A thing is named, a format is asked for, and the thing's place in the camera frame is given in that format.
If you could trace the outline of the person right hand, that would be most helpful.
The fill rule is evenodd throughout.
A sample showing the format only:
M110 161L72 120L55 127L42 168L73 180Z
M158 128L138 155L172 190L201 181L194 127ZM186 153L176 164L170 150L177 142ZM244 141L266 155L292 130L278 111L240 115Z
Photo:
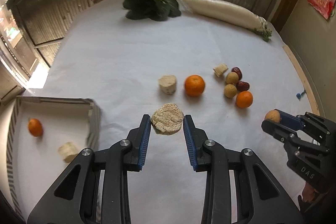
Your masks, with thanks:
M313 188L308 182L305 183L305 187L302 191L301 199L303 202L312 203L319 195L319 192Z

